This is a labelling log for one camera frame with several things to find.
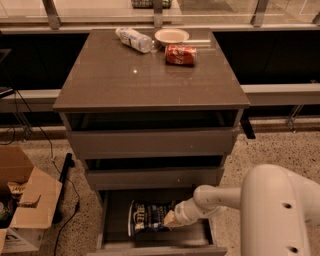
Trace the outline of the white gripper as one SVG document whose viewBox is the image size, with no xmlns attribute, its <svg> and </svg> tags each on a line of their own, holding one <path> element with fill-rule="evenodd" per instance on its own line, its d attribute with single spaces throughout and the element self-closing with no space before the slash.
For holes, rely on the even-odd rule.
<svg viewBox="0 0 320 256">
<path fill-rule="evenodd" d="M 218 216 L 226 210 L 225 206 L 214 206 L 206 209 L 196 204 L 193 198 L 182 201 L 175 206 L 174 211 L 170 210 L 164 218 L 164 226 L 176 228 L 192 225 L 200 219 L 209 219 Z"/>
</svg>

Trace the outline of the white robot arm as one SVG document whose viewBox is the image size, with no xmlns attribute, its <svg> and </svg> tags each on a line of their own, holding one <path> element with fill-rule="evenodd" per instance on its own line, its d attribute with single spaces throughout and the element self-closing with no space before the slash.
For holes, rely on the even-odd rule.
<svg viewBox="0 0 320 256">
<path fill-rule="evenodd" d="M 281 166 L 258 165 L 239 188 L 197 187 L 164 225 L 192 225 L 226 207 L 240 211 L 241 256 L 311 256 L 307 227 L 320 225 L 318 183 Z"/>
</svg>

